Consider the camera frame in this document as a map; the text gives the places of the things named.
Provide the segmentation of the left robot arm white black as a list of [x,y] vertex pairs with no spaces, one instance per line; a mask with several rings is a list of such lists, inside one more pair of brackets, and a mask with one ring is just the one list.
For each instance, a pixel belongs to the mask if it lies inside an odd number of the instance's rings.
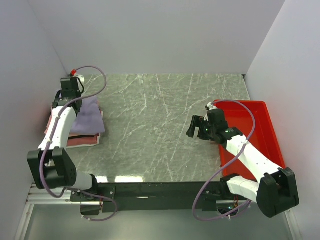
[[37,150],[28,152],[27,162],[38,189],[70,187],[82,190],[88,201],[94,201],[100,195],[96,177],[78,171],[66,151],[72,125],[82,106],[82,83],[77,76],[61,78],[60,83],[45,137]]

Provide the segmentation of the purple t-shirt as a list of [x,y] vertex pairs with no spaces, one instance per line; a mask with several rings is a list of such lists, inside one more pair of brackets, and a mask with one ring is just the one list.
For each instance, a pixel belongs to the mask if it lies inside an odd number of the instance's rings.
[[82,106],[72,124],[70,135],[96,135],[105,132],[98,98],[92,96],[82,100]]

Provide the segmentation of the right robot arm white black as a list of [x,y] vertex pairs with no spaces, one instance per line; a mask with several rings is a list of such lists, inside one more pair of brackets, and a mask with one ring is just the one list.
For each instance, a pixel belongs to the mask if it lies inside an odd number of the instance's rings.
[[214,141],[234,155],[253,175],[254,180],[233,173],[221,178],[219,190],[212,193],[226,200],[234,196],[257,203],[268,218],[299,205],[296,176],[289,167],[282,168],[269,160],[238,128],[229,127],[222,109],[208,108],[206,116],[192,117],[187,136],[192,138],[196,128],[201,140]]

